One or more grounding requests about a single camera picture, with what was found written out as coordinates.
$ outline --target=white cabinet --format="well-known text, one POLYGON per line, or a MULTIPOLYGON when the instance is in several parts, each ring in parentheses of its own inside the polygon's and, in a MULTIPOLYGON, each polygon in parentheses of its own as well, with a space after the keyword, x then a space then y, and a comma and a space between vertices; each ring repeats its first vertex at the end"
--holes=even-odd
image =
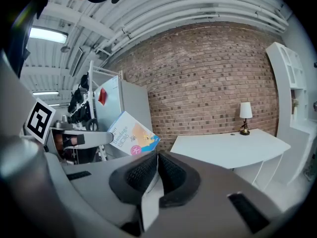
POLYGON ((308 117, 308 93, 305 70, 298 54, 280 43, 274 42, 266 52, 272 64, 279 99, 279 123, 277 138, 291 145, 283 155, 274 179, 290 183, 302 171, 316 137, 317 123, 308 117), (292 115, 292 95, 298 100, 292 115))

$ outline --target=white wall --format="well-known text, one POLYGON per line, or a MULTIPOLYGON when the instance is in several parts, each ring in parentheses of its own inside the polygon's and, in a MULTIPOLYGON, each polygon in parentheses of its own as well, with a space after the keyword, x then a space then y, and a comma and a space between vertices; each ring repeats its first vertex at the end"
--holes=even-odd
POLYGON ((300 57, 305 70, 307 92, 308 92, 308 118, 317 120, 317 112, 313 109, 313 103, 317 101, 317 53, 306 33, 304 27, 293 14, 288 20, 287 31, 282 34, 285 45, 294 50, 300 57))

